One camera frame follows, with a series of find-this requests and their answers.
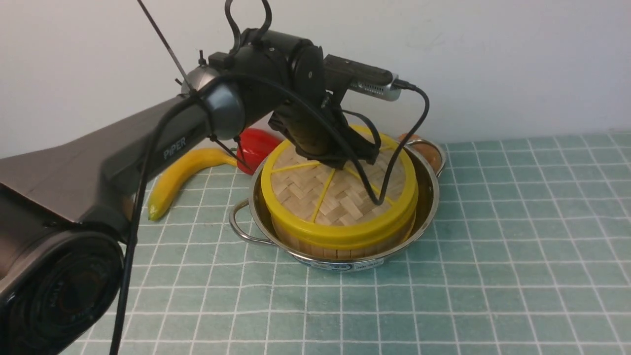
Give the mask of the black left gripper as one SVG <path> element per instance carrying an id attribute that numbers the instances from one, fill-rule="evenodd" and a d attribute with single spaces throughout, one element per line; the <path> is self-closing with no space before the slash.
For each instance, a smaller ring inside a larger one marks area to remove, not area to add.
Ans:
<path id="1" fill-rule="evenodd" d="M 268 94 L 272 106 L 268 124 L 293 144 L 298 155 L 334 169 L 347 162 L 376 162 L 381 148 L 376 127 L 360 115 L 370 136 L 366 139 L 354 130 L 335 91 L 270 88 Z"/>

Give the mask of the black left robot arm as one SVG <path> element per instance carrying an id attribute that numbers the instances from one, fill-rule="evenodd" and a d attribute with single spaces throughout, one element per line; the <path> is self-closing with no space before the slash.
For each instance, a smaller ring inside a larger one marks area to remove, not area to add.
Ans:
<path id="1" fill-rule="evenodd" d="M 393 75 L 309 39 L 246 29 L 201 59 L 182 93 L 54 148 L 1 160 L 1 353 L 58 355 L 121 296 L 125 309 L 149 180 L 203 139 L 236 139 L 271 116 L 298 153 L 332 168 L 374 163 L 352 130 L 347 90 Z"/>

